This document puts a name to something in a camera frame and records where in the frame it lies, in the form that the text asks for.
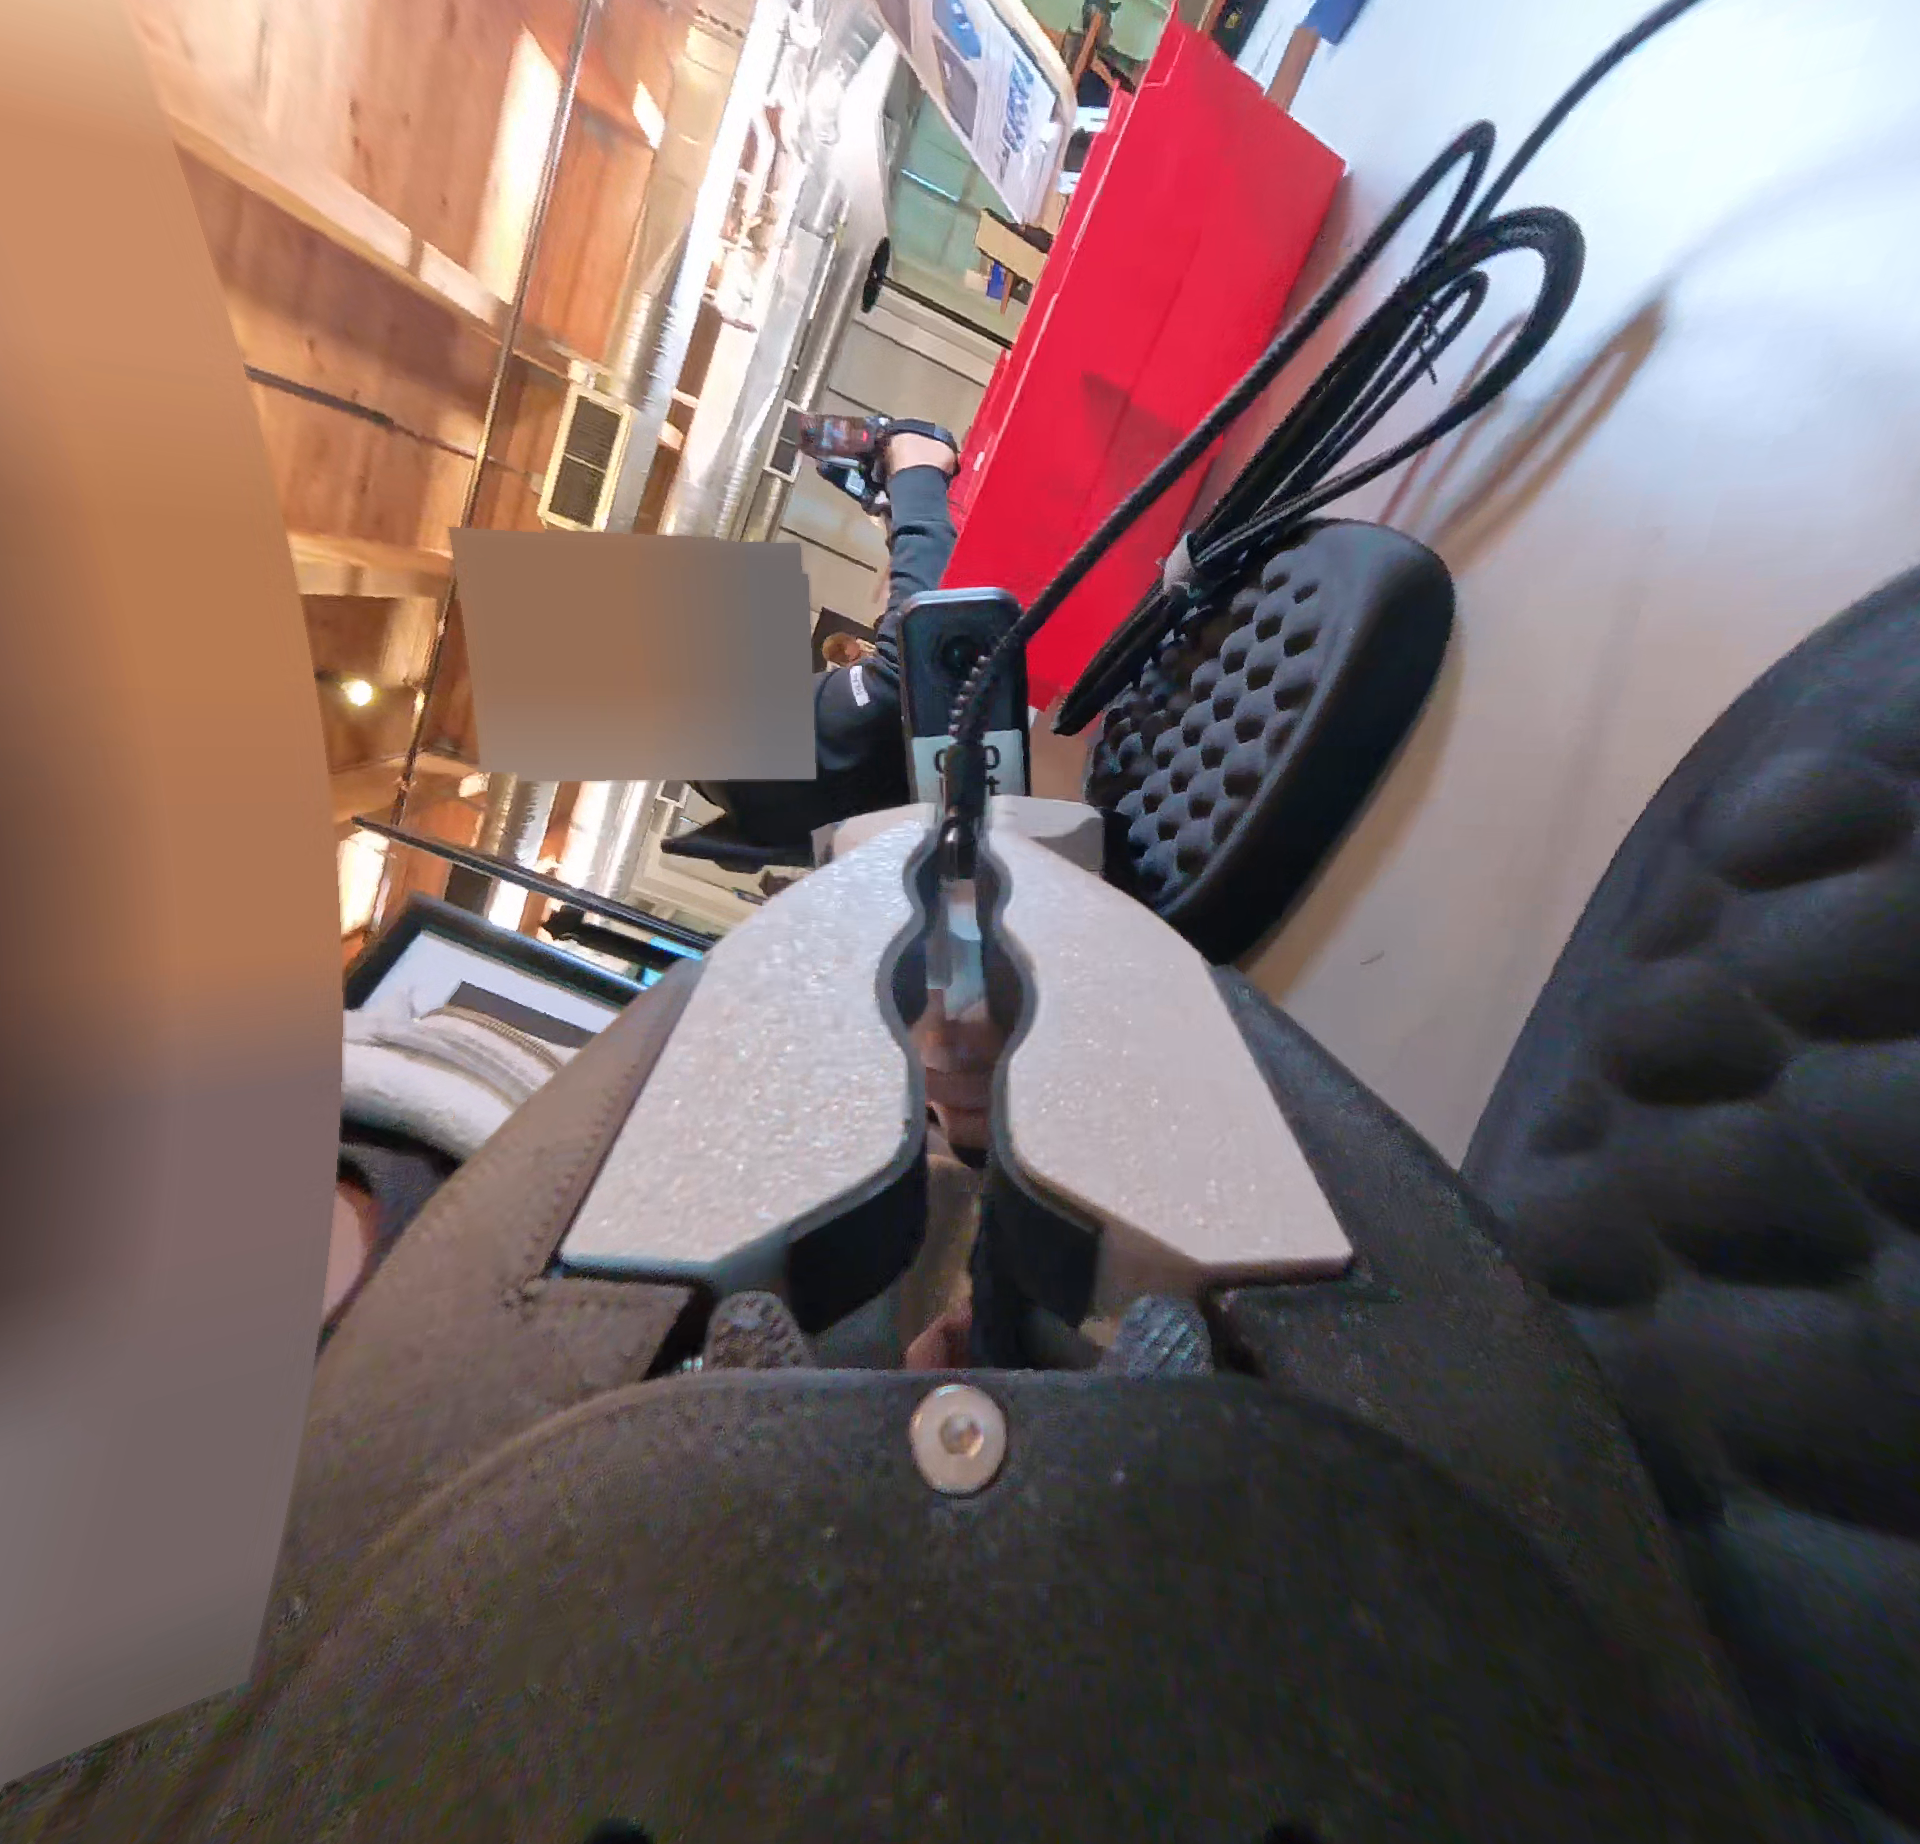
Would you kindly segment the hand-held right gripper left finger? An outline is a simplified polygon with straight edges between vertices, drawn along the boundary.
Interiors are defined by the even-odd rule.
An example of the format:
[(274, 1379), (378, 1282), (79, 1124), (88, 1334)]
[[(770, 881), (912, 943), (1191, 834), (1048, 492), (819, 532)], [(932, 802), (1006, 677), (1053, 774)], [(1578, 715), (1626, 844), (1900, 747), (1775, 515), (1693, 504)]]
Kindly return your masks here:
[(707, 951), (559, 1240), (559, 1270), (763, 1289), (804, 1331), (882, 1298), (927, 1231), (920, 834), (844, 846)]

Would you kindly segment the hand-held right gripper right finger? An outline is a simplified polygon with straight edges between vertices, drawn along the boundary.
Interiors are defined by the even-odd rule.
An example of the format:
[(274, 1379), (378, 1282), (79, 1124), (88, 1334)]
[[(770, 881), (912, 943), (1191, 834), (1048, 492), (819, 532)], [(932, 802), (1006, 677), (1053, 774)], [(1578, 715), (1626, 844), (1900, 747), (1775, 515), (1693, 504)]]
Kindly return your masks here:
[(1022, 1298), (1081, 1327), (1155, 1293), (1342, 1277), (1354, 1240), (1208, 959), (1022, 830), (984, 834), (976, 881), (1010, 1033), (989, 1202)]

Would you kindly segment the grey usb hub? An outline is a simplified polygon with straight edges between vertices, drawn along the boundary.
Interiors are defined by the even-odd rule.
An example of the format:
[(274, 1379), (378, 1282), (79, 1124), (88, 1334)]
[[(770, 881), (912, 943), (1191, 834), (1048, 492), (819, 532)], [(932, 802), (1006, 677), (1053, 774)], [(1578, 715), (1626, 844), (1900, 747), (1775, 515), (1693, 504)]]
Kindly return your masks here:
[(961, 1029), (991, 1024), (974, 881), (940, 887), (929, 913), (927, 1019)]

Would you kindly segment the black framed picture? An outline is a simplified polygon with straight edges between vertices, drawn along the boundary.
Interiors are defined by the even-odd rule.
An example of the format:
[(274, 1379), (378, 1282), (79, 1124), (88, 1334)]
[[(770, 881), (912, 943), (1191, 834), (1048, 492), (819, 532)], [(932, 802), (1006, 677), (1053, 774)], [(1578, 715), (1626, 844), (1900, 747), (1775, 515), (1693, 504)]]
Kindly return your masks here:
[(344, 980), (348, 1013), (413, 1020), (451, 1008), (576, 1049), (639, 993), (613, 970), (439, 896), (413, 896)]

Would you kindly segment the red folding divider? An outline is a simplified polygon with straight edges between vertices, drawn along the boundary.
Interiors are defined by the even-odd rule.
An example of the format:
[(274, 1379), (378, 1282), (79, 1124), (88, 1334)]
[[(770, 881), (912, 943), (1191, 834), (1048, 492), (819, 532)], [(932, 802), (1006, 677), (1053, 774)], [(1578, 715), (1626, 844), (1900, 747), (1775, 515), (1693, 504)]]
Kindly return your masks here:
[(1220, 45), (1165, 27), (976, 409), (947, 587), (1035, 600), (1274, 339), (1342, 174)]

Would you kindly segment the hanging printed banner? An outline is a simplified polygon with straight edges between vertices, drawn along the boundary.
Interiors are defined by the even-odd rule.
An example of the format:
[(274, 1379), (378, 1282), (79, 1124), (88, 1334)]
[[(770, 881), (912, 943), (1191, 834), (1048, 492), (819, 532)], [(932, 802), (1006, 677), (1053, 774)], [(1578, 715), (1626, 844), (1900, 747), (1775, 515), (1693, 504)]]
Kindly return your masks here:
[(871, 0), (1015, 224), (1045, 215), (1077, 86), (1024, 0)]

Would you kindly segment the white wall air vent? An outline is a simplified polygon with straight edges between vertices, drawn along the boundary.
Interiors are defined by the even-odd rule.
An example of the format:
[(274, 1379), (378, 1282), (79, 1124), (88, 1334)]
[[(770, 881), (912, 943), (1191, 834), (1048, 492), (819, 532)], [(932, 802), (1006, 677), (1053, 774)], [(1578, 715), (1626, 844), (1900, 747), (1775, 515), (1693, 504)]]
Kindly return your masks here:
[(625, 401), (593, 384), (568, 384), (540, 483), (544, 528), (571, 532), (613, 528), (634, 421), (635, 410)]

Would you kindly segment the silver ventilation duct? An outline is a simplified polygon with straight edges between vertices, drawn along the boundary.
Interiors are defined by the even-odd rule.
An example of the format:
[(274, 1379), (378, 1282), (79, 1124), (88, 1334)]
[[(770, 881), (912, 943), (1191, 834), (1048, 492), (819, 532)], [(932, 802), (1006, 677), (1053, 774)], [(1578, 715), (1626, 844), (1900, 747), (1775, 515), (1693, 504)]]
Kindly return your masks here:
[(900, 50), (865, 0), (755, 0), (688, 37), (613, 344), (625, 410), (604, 525), (770, 534), (886, 236)]

